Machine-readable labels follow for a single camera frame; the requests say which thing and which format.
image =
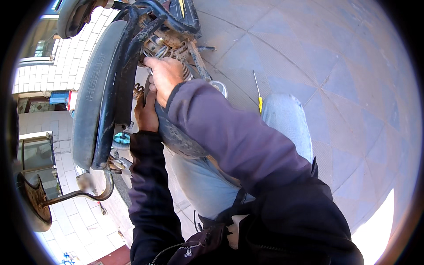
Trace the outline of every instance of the jeans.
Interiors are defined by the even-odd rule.
[[[312,142],[302,105],[294,96],[274,93],[263,102],[262,120],[287,136],[298,154],[312,163]],[[240,182],[218,169],[207,157],[174,155],[172,168],[188,201],[201,216],[214,220],[233,205]],[[247,194],[243,202],[255,198]]]

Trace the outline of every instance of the yellow stripe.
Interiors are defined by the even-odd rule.
[[[183,14],[183,18],[185,19],[185,14],[184,14],[184,1],[183,0],[178,0],[180,2],[180,8],[181,8],[181,13]]]

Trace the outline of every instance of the metal tool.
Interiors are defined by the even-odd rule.
[[[256,80],[256,75],[255,75],[255,71],[253,71],[253,76],[255,77],[255,82],[256,82],[256,87],[258,88],[258,95],[259,95],[259,114],[262,115],[262,97],[261,97],[261,93],[259,92],[259,86],[258,86],[258,81]]]

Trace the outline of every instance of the white logo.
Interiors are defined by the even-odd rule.
[[[191,249],[187,249],[187,253],[184,254],[184,258],[187,258],[188,256],[193,255],[193,253],[191,253]]]

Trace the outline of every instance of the jacket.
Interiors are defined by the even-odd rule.
[[[234,109],[200,79],[177,85],[165,112],[256,200],[240,222],[237,250],[228,246],[226,224],[211,225],[165,250],[184,239],[168,189],[162,139],[153,132],[133,134],[132,264],[149,264],[163,250],[155,264],[364,263],[330,187],[313,177],[318,170],[258,114]]]

